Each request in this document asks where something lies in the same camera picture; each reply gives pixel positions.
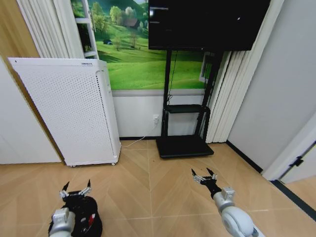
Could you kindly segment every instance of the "power cord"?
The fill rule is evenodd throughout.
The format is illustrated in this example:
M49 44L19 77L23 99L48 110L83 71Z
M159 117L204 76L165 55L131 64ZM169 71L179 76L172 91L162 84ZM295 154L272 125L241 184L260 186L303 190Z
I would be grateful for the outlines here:
M148 133L148 135L150 135L151 132L154 131L154 129L157 127L157 125L158 125L158 121L157 121L157 123L155 123L154 128L153 128L152 130L150 130L150 132ZM144 139L145 137L147 137L148 135L143 136L141 139L139 139L139 140L137 140L137 141L135 141L135 142L129 144L128 146L121 146L121 147L130 147L131 145L135 144L136 142L139 142L140 140L143 140L143 139Z
M171 92L171 88L172 88L172 81L173 81L174 69L175 69L175 67L176 67L177 55L178 55L178 51L176 52L176 57L175 57L175 59L174 59L174 65L173 65L173 71L172 71L172 77L171 77L171 85L170 85L170 89L169 89L169 93L168 93L168 97L167 97L167 103L168 103L168 105L170 104L170 99L173 97L173 95L171 95L170 92Z

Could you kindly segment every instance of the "black tv stand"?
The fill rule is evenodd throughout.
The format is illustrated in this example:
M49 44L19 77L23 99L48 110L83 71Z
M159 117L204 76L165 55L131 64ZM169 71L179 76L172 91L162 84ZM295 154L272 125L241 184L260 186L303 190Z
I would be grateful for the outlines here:
M165 81L163 91L163 109L162 109L162 122L161 122L161 136L157 138L157 147L160 157L162 158L175 158L175 157L192 157L192 156L206 156L212 155L214 152L206 144L206 134L208 122L210 118L210 109L207 102L213 91L213 82L218 73L223 52L215 53L212 61L212 68L205 89L203 102L201 105L168 105L168 89L169 89L169 74L171 65L172 50L167 51L166 67L165 67ZM169 114L178 113L198 113L197 126L194 135L184 136L168 136L168 120ZM203 116L205 116L205 124L202 138L200 137L200 129L202 126Z

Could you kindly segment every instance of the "floor tile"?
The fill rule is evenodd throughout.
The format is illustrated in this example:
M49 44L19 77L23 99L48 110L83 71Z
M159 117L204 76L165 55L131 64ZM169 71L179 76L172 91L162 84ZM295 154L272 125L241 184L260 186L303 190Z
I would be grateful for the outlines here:
M153 218L154 237L228 237L219 214Z
M0 227L0 232L1 236L6 237L36 237L40 232L41 228L42 224L2 226Z
M306 202L312 209L316 210L316 175L285 184L300 199Z
M152 221L147 219L105 220L102 237L151 237Z
M62 187L70 181L68 191L82 190L90 179L103 236L228 236L209 191L192 178L191 168L205 176L206 167L218 174L219 187L235 189L236 206L266 236L315 233L315 222L226 144L211 144L213 156L175 159L161 159L155 145L122 149L115 166L0 165L2 233L47 236L51 215L63 205Z
M193 181L191 168L205 176L205 163L198 158L161 159L156 150L149 150L149 162L153 216L218 212L207 188Z
M256 211L253 222L267 237L315 236L316 223L300 209Z
M147 150L122 151L100 216L106 219L151 216Z
M147 140L147 148L148 149L157 149L156 140Z

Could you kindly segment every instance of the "black television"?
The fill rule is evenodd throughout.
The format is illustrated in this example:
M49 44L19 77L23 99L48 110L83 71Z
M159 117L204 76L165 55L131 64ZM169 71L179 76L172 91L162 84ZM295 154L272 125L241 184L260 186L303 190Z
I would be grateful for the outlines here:
M149 49L251 50L270 0L150 0Z

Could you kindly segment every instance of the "curtain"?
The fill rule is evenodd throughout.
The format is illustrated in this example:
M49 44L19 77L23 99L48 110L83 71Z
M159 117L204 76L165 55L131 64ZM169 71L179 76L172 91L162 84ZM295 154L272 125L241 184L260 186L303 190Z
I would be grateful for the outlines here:
M234 121L268 42L284 0L271 0L268 12L251 51L231 52L219 71L209 107L211 117L206 142L226 142Z
M42 58L84 58L70 0L17 0Z

